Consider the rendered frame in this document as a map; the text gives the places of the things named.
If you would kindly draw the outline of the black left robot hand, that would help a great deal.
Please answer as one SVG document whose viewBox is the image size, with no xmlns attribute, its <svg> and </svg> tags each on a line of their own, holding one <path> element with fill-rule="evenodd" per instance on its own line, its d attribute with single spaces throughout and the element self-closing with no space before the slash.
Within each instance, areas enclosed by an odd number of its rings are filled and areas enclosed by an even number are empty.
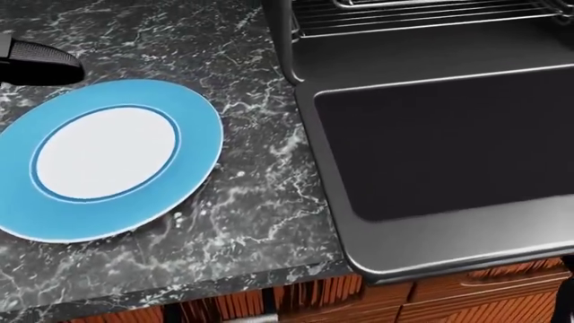
<svg viewBox="0 0 574 323">
<path fill-rule="evenodd" d="M 0 33 L 0 83 L 57 86 L 81 82 L 83 64 L 70 53 Z"/>
</svg>

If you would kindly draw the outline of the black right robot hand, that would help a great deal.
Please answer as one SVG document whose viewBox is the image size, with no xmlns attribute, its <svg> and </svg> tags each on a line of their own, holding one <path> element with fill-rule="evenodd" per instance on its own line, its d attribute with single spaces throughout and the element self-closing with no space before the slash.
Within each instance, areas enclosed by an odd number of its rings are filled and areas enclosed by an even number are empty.
<svg viewBox="0 0 574 323">
<path fill-rule="evenodd" d="M 574 255 L 561 258 L 571 276 L 561 283 L 556 293 L 551 323 L 574 323 Z"/>
</svg>

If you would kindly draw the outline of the blue plate with white centre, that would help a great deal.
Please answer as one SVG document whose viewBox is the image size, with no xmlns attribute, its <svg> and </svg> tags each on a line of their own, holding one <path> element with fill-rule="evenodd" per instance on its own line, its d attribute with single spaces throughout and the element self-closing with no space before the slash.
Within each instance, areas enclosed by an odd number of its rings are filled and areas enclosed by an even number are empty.
<svg viewBox="0 0 574 323">
<path fill-rule="evenodd" d="M 221 118 L 160 80 L 62 94 L 0 133 L 0 231 L 31 241 L 105 239 L 156 220 L 216 165 Z"/>
</svg>

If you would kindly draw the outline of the dark grey oven door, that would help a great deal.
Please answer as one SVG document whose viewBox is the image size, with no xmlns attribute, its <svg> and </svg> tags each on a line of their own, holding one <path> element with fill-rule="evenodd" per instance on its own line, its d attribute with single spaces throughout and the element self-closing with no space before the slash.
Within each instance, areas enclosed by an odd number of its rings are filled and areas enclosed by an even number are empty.
<svg viewBox="0 0 574 323">
<path fill-rule="evenodd" d="M 574 65 L 296 88 L 349 266 L 372 284 L 574 254 Z"/>
</svg>

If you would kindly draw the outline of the dark grey oven body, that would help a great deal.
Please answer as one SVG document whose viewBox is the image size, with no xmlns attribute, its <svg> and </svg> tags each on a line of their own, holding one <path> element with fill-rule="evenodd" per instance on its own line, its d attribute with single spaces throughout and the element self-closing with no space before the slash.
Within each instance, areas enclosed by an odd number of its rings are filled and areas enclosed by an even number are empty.
<svg viewBox="0 0 574 323">
<path fill-rule="evenodd" d="M 291 83 L 360 85 L 574 65 L 574 21 L 524 19 L 295 39 L 292 0 L 262 0 Z"/>
</svg>

